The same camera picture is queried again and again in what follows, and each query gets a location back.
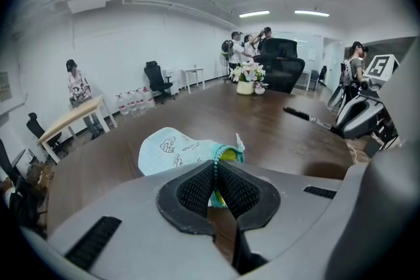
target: person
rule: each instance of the person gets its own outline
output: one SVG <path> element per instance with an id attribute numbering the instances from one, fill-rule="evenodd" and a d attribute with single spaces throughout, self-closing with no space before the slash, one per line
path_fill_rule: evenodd
<path id="1" fill-rule="evenodd" d="M 77 69 L 77 64 L 73 60 L 66 62 L 66 69 L 68 76 L 68 96 L 70 104 L 73 108 L 80 106 L 82 103 L 92 99 L 92 92 L 89 82 L 86 77 L 82 75 L 81 71 Z M 83 118 L 87 129 L 92 134 L 92 140 L 98 138 L 104 132 L 98 117 L 92 113 L 93 123 L 89 116 Z"/>
<path id="2" fill-rule="evenodd" d="M 244 55 L 245 49 L 242 47 L 241 44 L 241 32 L 240 31 L 234 31 L 231 34 L 232 42 L 234 43 L 232 47 L 232 55 L 229 58 L 229 68 L 231 70 L 234 70 L 236 66 L 240 66 L 241 63 L 241 56 Z"/>
<path id="3" fill-rule="evenodd" d="M 251 34 L 245 35 L 243 39 L 243 47 L 245 49 L 244 61 L 250 61 L 254 59 L 254 56 L 257 54 L 257 48 L 255 48 L 255 44 L 260 40 L 263 36 L 264 31 L 261 31 L 260 34 L 256 37 L 252 37 Z"/>
<path id="4" fill-rule="evenodd" d="M 265 28 L 263 29 L 263 31 L 264 31 L 264 36 L 265 36 L 265 38 L 264 38 L 264 39 L 261 39 L 261 40 L 260 40 L 260 43 L 258 44 L 258 48 L 257 48 L 257 54 L 258 54 L 258 55 L 259 55 L 259 54 L 261 54 L 261 51 L 262 51 L 262 49 L 263 49 L 264 42 L 265 42 L 267 39 L 271 39 L 271 28 L 270 28 L 270 27 L 265 27 Z"/>
<path id="5" fill-rule="evenodd" d="M 346 72 L 349 75 L 347 76 L 347 80 L 343 82 L 343 87 L 346 92 L 346 104 L 356 97 L 359 92 L 360 83 L 364 78 L 362 60 L 366 57 L 367 49 L 359 41 L 355 41 L 350 48 L 350 58 L 346 65 Z"/>

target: fluorescent light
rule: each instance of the fluorescent light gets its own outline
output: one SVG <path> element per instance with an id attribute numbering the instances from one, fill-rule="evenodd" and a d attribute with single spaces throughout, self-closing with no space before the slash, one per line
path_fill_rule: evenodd
<path id="1" fill-rule="evenodd" d="M 315 12 L 313 10 L 296 10 L 295 14 L 310 14 L 310 15 L 318 15 L 318 16 L 329 16 L 328 13 Z"/>
<path id="2" fill-rule="evenodd" d="M 255 16 L 255 15 L 264 15 L 264 14 L 270 14 L 267 10 L 260 10 L 259 12 L 252 12 L 252 13 L 244 13 L 240 14 L 240 18 L 247 18 L 248 16 Z"/>

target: flower pot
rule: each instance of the flower pot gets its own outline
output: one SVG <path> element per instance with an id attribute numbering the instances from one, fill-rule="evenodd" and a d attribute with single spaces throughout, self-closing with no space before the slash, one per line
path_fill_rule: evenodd
<path id="1" fill-rule="evenodd" d="M 239 81 L 236 86 L 236 92 L 238 94 L 253 94 L 254 92 L 254 82 L 242 82 Z"/>
<path id="2" fill-rule="evenodd" d="M 255 88 L 254 91 L 256 94 L 263 94 L 265 92 L 265 88 Z"/>

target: table leg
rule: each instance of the table leg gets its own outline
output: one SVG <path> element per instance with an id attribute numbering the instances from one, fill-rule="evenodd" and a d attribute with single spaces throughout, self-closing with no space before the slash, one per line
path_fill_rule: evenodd
<path id="1" fill-rule="evenodd" d="M 42 146 L 44 146 L 45 150 L 51 156 L 52 160 L 55 161 L 55 163 L 60 162 L 60 159 L 58 158 L 57 154 L 55 154 L 53 149 L 48 145 L 48 142 L 43 142 Z"/>
<path id="2" fill-rule="evenodd" d="M 203 79 L 203 90 L 205 90 L 204 70 L 201 71 L 201 78 Z"/>
<path id="3" fill-rule="evenodd" d="M 111 113 L 110 109 L 108 108 L 108 105 L 106 105 L 105 100 L 103 100 L 103 101 L 102 101 L 102 103 L 104 103 L 105 110 L 106 110 L 106 112 L 108 112 L 108 115 L 110 116 L 110 119 L 111 119 L 112 125 L 113 125 L 114 127 L 118 127 L 118 124 L 117 124 L 117 122 L 116 122 L 116 120 L 115 120 L 114 116 L 112 115 L 112 113 Z"/>
<path id="4" fill-rule="evenodd" d="M 104 129 L 104 131 L 109 132 L 110 128 L 106 124 L 105 119 L 102 116 L 102 112 L 99 110 L 99 108 L 96 109 L 95 113 L 96 113 L 96 116 L 98 117 L 99 123 L 102 125 L 102 128 Z"/>
<path id="5" fill-rule="evenodd" d="M 74 141 L 77 143 L 77 145 L 82 146 L 83 145 L 82 142 L 80 141 L 79 137 L 76 136 L 76 133 L 73 131 L 71 126 L 68 127 L 68 130 L 69 130 L 70 134 L 72 135 Z"/>
<path id="6" fill-rule="evenodd" d="M 308 75 L 308 83 L 306 84 L 306 91 L 309 90 L 309 84 L 310 84 L 310 74 L 307 74 L 307 75 Z"/>
<path id="7" fill-rule="evenodd" d="M 188 94 L 191 94 L 191 90 L 190 90 L 190 82 L 188 80 L 188 72 L 185 72 L 185 81 L 186 81 L 186 86 L 188 88 Z"/>

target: water bottle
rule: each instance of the water bottle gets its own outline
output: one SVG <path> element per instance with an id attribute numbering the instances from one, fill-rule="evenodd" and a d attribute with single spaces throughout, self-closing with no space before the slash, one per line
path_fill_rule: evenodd
<path id="1" fill-rule="evenodd" d="M 137 108 L 140 112 L 140 115 L 144 115 L 146 113 L 147 110 L 147 106 L 146 103 L 143 100 L 143 95 L 140 89 L 137 89 L 135 91 L 135 97 L 136 97 L 136 105 Z"/>
<path id="2" fill-rule="evenodd" d="M 137 114 L 137 105 L 136 105 L 136 98 L 131 91 L 127 91 L 127 101 L 129 103 L 131 115 L 135 116 Z"/>
<path id="3" fill-rule="evenodd" d="M 147 101 L 147 105 L 149 109 L 155 108 L 156 103 L 155 103 L 155 100 L 153 99 L 153 94 L 146 87 L 143 88 L 143 95 Z"/>
<path id="4" fill-rule="evenodd" d="M 120 114 L 127 115 L 130 112 L 129 107 L 127 106 L 127 102 L 123 98 L 123 94 L 117 95 L 117 105 Z"/>

